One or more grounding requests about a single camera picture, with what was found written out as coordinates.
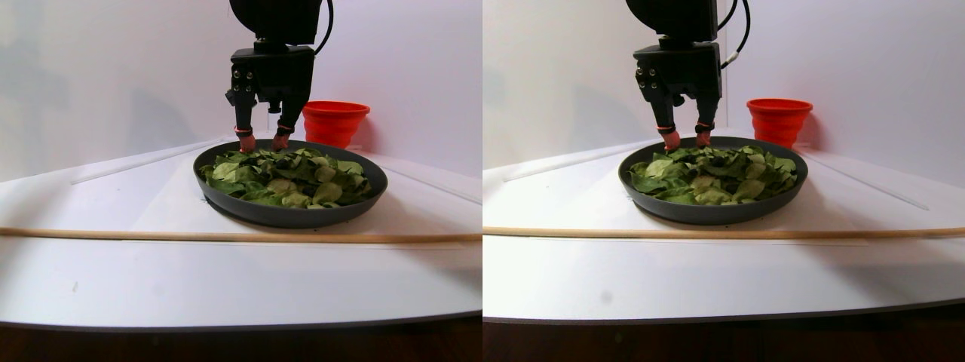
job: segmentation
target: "black pan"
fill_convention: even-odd
[[[633,202],[636,203],[640,209],[655,216],[684,224],[726,225],[754,220],[782,208],[784,205],[787,205],[787,203],[790,203],[790,201],[794,199],[794,196],[797,196],[798,191],[801,190],[801,186],[808,177],[808,164],[804,162],[804,158],[801,158],[801,156],[794,151],[782,146],[737,137],[713,137],[710,142],[712,147],[718,149],[739,149],[744,146],[758,146],[767,152],[773,153],[777,157],[793,159],[794,163],[797,164],[797,183],[794,184],[793,188],[780,195],[750,204],[723,206],[683,205],[657,200],[633,188],[629,171],[630,166],[633,166],[637,162],[650,162],[653,159],[654,153],[664,152],[664,144],[658,143],[631,154],[620,164],[619,176],[620,180],[623,181],[623,188],[626,189],[626,192],[633,198]],[[682,139],[680,140],[680,146],[683,148],[696,147],[697,140],[696,138]]]
[[[271,140],[258,140],[256,146],[258,149],[268,149],[271,147]],[[211,205],[212,208],[241,221],[286,229],[310,229],[338,224],[356,218],[371,209],[389,185],[385,172],[361,155],[318,143],[291,140],[289,141],[289,148],[286,152],[310,148],[319,150],[339,160],[358,162],[362,165],[365,176],[372,185],[373,196],[369,200],[359,204],[333,209],[291,209],[247,202],[228,196],[208,186],[207,183],[205,183],[205,176],[198,171],[204,165],[213,165],[214,158],[217,155],[231,150],[238,150],[239,147],[240,144],[238,142],[232,142],[218,145],[204,151],[194,160],[194,175],[195,178],[198,179],[198,185],[205,193],[207,203]]]

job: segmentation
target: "white backdrop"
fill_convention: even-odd
[[[230,135],[251,38],[228,1],[0,1],[0,181]]]
[[[633,59],[658,37],[624,1],[488,1],[482,13],[486,168],[659,137]],[[693,132],[696,102],[676,108],[675,120]]]
[[[751,37],[728,67],[731,126],[755,97],[814,104],[802,141],[965,186],[965,2],[751,2]],[[743,16],[728,25],[740,42]]]
[[[372,112],[353,143],[479,178],[483,168],[482,1],[335,0],[312,97]],[[327,13],[319,22],[321,42]]]
[[[479,1],[401,3],[336,0],[313,98],[370,105],[372,151],[478,177]],[[232,135],[253,39],[228,0],[0,0],[0,181]]]

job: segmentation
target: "red collapsible cup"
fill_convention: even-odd
[[[335,100],[313,100],[302,108],[305,140],[344,149],[352,141],[359,124],[369,114],[365,104]]]
[[[804,100],[759,98],[747,102],[754,124],[754,138],[787,148],[797,141],[797,133],[814,106]]]

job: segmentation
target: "wooden stick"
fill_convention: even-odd
[[[868,231],[688,231],[688,230],[579,230],[483,227],[482,234],[501,237],[581,238],[687,238],[687,239],[815,239],[965,237],[965,228]]]
[[[5,237],[86,238],[110,240],[167,240],[216,242],[272,242],[272,243],[333,243],[333,244],[414,244],[435,242],[482,241],[482,234],[452,235],[293,235],[241,233],[165,233],[165,232],[108,232],[87,230],[50,230],[0,228]]]

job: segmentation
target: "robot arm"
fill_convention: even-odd
[[[231,0],[235,17],[257,39],[253,47],[232,55],[232,86],[225,94],[234,107],[234,132],[242,152],[255,149],[251,113],[258,102],[268,103],[269,114],[281,113],[272,149],[288,147],[312,88],[317,51],[304,44],[315,42],[321,1]]]
[[[723,95],[720,48],[713,42],[718,30],[715,1],[626,0],[626,3],[641,22],[663,35],[658,45],[637,50],[633,57],[637,60],[637,84],[650,103],[665,149],[679,147],[674,107],[683,104],[683,96],[697,101],[699,115],[694,129],[698,146],[709,145],[717,105]]]

